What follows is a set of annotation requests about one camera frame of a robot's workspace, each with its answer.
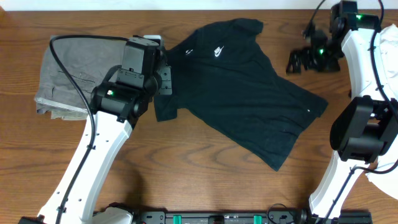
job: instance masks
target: black t-shirt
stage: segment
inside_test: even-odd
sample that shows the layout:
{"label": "black t-shirt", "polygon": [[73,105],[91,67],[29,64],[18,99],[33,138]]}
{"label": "black t-shirt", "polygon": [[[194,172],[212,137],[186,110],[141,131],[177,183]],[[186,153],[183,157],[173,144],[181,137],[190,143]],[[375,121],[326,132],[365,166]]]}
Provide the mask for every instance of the black t-shirt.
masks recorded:
{"label": "black t-shirt", "polygon": [[261,31],[254,19],[216,22],[169,50],[173,95],[156,96],[155,111],[165,121],[187,108],[278,171],[327,102],[276,74]]}

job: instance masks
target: wood grain surface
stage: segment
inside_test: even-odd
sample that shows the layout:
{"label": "wood grain surface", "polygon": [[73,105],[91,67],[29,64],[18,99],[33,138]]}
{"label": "wood grain surface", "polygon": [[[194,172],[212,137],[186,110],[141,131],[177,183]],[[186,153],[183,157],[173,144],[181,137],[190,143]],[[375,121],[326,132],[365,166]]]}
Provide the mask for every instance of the wood grain surface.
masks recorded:
{"label": "wood grain surface", "polygon": [[[117,155],[96,209],[111,202],[170,211],[267,210],[274,203],[306,207],[329,163],[332,123],[350,102],[344,59],[338,73],[287,76],[289,53],[313,11],[7,12],[0,20],[0,223],[36,216],[58,185],[79,143],[84,121],[37,115],[34,95],[51,35],[130,37],[160,34],[169,49],[195,29],[238,17],[264,23],[257,42],[277,73],[328,100],[323,116],[299,137],[280,171],[207,126],[187,110],[158,123],[153,104]],[[328,11],[317,24],[328,28]],[[398,23],[386,11],[384,26]],[[375,223],[396,223],[398,201],[362,175],[345,209],[368,209]]]}
{"label": "wood grain surface", "polygon": [[5,14],[6,12],[4,12],[4,9],[0,6],[0,19],[3,17],[3,15]]}

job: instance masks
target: black cable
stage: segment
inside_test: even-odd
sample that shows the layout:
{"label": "black cable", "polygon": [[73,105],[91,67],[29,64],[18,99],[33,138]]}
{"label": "black cable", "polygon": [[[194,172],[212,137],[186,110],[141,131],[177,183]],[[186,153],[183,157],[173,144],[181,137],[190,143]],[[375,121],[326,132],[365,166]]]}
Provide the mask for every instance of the black cable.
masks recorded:
{"label": "black cable", "polygon": [[[378,0],[378,1],[379,1],[380,8],[381,8],[381,16],[380,16],[380,21],[379,21],[378,28],[381,29],[381,23],[382,23],[383,18],[384,18],[384,5],[383,5],[381,0]],[[379,90],[379,92],[382,95],[382,97],[384,98],[384,100],[387,102],[387,105],[388,105],[389,109],[391,110],[392,115],[395,117],[396,121],[398,122],[397,110],[394,108],[394,105],[392,105],[390,99],[388,98],[388,96],[386,95],[386,93],[383,90],[383,86],[381,85],[381,82],[380,82],[379,73],[377,72],[376,60],[374,58],[374,41],[375,41],[377,33],[378,33],[378,28],[375,29],[374,32],[373,32],[372,39],[371,39],[371,47],[370,47],[371,61],[372,61],[372,68],[373,68],[374,78],[376,79],[377,89]],[[350,178],[352,177],[352,175],[354,174],[354,172],[356,170],[361,169],[361,170],[370,172],[372,174],[388,174],[388,173],[390,173],[391,171],[393,171],[397,167],[398,167],[398,160],[389,169],[386,169],[386,170],[383,170],[383,171],[372,170],[372,169],[365,168],[365,167],[353,167],[350,170],[350,172],[349,172],[349,174],[348,174],[343,186],[340,188],[340,191],[338,192],[337,197],[334,199],[334,201],[333,201],[333,203],[332,203],[332,205],[331,205],[326,217],[324,219],[320,220],[318,223],[325,224],[326,221],[329,219],[331,211],[333,211],[335,205],[337,204],[337,201],[341,197],[341,194],[343,193],[343,191],[344,191],[345,187],[347,186]]]}
{"label": "black cable", "polygon": [[115,65],[113,67],[111,67],[108,72],[106,73],[104,79],[102,80],[102,82],[108,82],[112,76],[122,67],[122,65]]}
{"label": "black cable", "polygon": [[[269,212],[270,212],[271,209],[272,209],[274,206],[276,206],[276,205],[283,206],[283,207],[285,207],[285,208],[287,209],[287,207],[286,207],[284,204],[282,204],[282,203],[275,203],[275,204],[271,205],[271,207],[268,208],[268,210],[267,210],[267,219],[268,219],[271,223],[273,223],[273,224],[277,224],[277,223],[274,222],[271,218],[269,218]],[[295,220],[294,220],[295,215],[293,215],[290,211],[287,211],[287,212],[293,217],[293,222],[294,222],[294,221],[295,221]]]}
{"label": "black cable", "polygon": [[312,14],[312,17],[310,19],[310,24],[312,23],[313,19],[315,18],[315,15],[317,14],[319,8],[321,8],[322,4],[325,2],[326,0],[322,0],[321,3],[319,3],[318,7],[315,9],[315,11]]}
{"label": "black cable", "polygon": [[88,104],[88,101],[86,99],[86,97],[84,96],[83,92],[81,91],[80,87],[76,84],[76,82],[74,81],[74,79],[72,78],[72,76],[69,74],[69,72],[67,71],[67,69],[65,68],[65,66],[63,66],[62,62],[60,61],[60,59],[57,56],[57,53],[55,53],[54,50],[54,46],[53,43],[56,40],[60,40],[60,39],[69,39],[69,38],[92,38],[92,39],[105,39],[105,40],[123,40],[123,41],[128,41],[129,39],[127,38],[123,38],[123,37],[108,37],[108,36],[98,36],[98,35],[62,35],[62,36],[58,36],[58,37],[54,37],[51,39],[50,41],[50,50],[51,50],[51,54],[53,55],[56,63],[58,64],[58,66],[61,68],[61,70],[63,71],[63,73],[67,76],[67,78],[69,79],[69,81],[71,82],[71,84],[73,85],[73,87],[75,87],[76,91],[78,92],[81,100],[83,100],[86,109],[87,109],[87,113],[88,116],[90,117],[90,121],[91,121],[91,138],[90,138],[90,143],[87,145],[87,151],[85,152],[83,158],[81,159],[79,166],[77,167],[77,170],[75,172],[75,174],[73,175],[69,186],[65,192],[65,195],[62,198],[62,202],[61,205],[58,207],[58,214],[57,214],[57,219],[55,221],[56,224],[59,224],[61,222],[61,217],[63,214],[63,211],[65,209],[65,204],[68,200],[69,197],[69,193],[72,190],[73,184],[75,183],[81,168],[83,167],[83,164],[85,163],[85,161],[87,160],[88,154],[90,153],[91,149],[93,148],[93,144],[94,144],[94,140],[95,140],[95,122],[94,122],[94,116],[93,113],[90,110],[90,106]]}

